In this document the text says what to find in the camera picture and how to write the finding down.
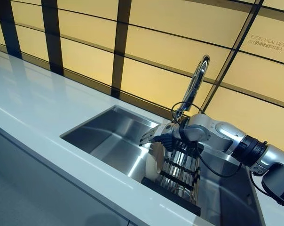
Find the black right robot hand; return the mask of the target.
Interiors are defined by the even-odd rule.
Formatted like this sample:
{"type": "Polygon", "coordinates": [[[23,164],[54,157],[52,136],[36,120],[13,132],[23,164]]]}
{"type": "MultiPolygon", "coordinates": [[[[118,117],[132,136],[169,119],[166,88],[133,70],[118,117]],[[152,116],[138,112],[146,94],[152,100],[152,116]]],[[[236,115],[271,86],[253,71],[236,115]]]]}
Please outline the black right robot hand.
{"type": "Polygon", "coordinates": [[[143,146],[148,143],[161,143],[165,149],[171,152],[174,149],[175,142],[180,139],[179,124],[168,123],[160,124],[147,131],[140,139],[139,146],[143,146]]]}

